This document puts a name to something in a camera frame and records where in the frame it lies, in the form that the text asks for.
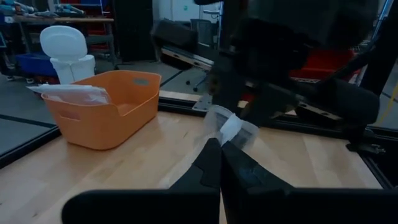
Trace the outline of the orange plastic bin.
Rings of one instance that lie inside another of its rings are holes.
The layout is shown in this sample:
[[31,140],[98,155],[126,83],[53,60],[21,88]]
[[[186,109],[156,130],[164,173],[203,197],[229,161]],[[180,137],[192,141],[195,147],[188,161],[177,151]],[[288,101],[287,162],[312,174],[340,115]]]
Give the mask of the orange plastic bin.
[[104,88],[105,105],[79,105],[42,95],[66,141],[90,149],[114,148],[155,118],[161,76],[132,70],[113,70],[76,82]]

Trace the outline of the blue storage bin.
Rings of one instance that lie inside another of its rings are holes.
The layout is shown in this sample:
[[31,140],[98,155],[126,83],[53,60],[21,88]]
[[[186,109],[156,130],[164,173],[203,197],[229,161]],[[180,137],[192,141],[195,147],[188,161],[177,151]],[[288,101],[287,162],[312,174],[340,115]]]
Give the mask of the blue storage bin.
[[45,77],[56,77],[57,73],[50,62],[50,57],[42,52],[19,54],[16,55],[16,60],[26,73],[34,75],[42,75]]

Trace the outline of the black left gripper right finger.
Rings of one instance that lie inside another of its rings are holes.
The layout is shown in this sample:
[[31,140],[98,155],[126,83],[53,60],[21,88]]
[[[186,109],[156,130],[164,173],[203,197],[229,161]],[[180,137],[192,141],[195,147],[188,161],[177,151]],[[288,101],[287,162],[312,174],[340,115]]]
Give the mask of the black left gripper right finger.
[[398,190],[294,187],[230,142],[221,193],[228,224],[398,224]]

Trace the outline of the white moulded foam seat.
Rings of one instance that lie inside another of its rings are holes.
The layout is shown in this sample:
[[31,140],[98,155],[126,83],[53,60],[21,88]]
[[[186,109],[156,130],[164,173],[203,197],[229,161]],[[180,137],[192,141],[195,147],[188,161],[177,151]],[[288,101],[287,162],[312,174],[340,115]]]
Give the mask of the white moulded foam seat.
[[95,57],[88,53],[85,36],[69,26],[50,26],[40,33],[40,44],[61,84],[95,75]]

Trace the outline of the black office chair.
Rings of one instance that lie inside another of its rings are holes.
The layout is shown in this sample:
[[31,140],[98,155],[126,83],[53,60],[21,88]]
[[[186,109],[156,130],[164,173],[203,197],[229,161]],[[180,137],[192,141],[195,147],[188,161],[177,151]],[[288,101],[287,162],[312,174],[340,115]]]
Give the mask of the black office chair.
[[190,22],[191,29],[198,34],[199,51],[202,51],[206,55],[205,58],[210,59],[208,54],[216,47],[213,24],[206,19],[191,19]]

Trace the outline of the clear plastic zip bag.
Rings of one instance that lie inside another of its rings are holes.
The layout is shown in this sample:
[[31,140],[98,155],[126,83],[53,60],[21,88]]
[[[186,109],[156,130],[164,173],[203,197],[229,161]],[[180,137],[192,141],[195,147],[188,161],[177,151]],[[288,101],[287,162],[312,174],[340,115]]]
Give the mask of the clear plastic zip bag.
[[238,149],[248,150],[254,144],[259,128],[236,116],[230,110],[211,105],[203,120],[203,139],[216,138],[223,146],[227,142],[234,144]]

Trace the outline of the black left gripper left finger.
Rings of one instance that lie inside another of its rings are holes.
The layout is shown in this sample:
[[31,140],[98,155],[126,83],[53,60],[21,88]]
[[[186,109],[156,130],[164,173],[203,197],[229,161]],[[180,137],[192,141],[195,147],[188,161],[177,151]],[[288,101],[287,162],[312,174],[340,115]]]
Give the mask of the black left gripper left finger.
[[218,224],[221,146],[209,139],[171,187],[89,190],[62,208],[63,224]]

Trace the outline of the black case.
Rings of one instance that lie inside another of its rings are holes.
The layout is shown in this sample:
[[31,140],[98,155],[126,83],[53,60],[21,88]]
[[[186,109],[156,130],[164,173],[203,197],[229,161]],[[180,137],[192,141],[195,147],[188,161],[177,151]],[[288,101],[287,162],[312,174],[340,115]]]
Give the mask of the black case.
[[176,48],[186,52],[194,53],[197,49],[198,33],[181,23],[162,19],[156,22],[150,32],[156,57],[162,63],[178,70],[188,70],[193,65],[166,55],[162,52],[164,47]]

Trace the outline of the red crate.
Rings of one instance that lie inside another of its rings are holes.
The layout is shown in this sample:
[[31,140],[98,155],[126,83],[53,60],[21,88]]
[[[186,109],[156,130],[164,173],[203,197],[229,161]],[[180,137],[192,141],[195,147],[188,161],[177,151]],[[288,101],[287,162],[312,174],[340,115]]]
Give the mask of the red crate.
[[314,84],[325,79],[355,56],[353,50],[312,50],[301,69],[291,70],[290,78],[302,83]]

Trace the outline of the white item in basket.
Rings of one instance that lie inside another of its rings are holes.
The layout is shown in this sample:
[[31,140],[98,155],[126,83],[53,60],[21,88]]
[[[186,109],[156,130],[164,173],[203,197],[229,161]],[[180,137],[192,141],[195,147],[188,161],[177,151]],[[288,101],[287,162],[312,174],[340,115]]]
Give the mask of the white item in basket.
[[42,98],[76,105],[108,105],[111,97],[101,87],[92,85],[49,85],[28,86]]

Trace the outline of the wooden background workbench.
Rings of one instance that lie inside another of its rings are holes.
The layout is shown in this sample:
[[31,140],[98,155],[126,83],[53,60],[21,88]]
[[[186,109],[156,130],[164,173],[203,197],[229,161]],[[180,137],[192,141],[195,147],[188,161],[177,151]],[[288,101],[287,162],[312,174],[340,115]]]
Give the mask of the wooden background workbench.
[[27,17],[27,16],[18,16],[15,15],[12,17],[13,22],[18,23],[19,28],[21,30],[21,34],[25,40],[25,47],[27,53],[32,52],[32,39],[30,38],[30,34],[27,30],[28,23],[35,24],[54,24],[54,23],[102,23],[105,25],[106,35],[93,35],[88,36],[86,38],[86,43],[88,45],[100,44],[103,42],[108,43],[109,47],[109,57],[113,65],[116,64],[116,53],[114,47],[114,36],[112,32],[111,24],[114,22],[114,19],[104,18],[104,17]]

